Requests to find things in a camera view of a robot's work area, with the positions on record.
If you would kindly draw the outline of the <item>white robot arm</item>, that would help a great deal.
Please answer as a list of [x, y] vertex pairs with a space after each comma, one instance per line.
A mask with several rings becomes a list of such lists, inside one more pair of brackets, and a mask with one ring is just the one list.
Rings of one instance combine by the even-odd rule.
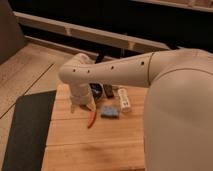
[[184, 48], [98, 64], [79, 53], [59, 77], [82, 105], [91, 83], [146, 87], [146, 171], [213, 171], [213, 53]]

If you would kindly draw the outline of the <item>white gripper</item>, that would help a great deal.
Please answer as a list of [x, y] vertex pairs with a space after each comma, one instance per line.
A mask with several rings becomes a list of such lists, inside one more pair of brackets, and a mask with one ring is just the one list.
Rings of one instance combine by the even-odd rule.
[[86, 105], [89, 111], [95, 111], [92, 101], [92, 92], [88, 84], [70, 84], [70, 99], [73, 104]]

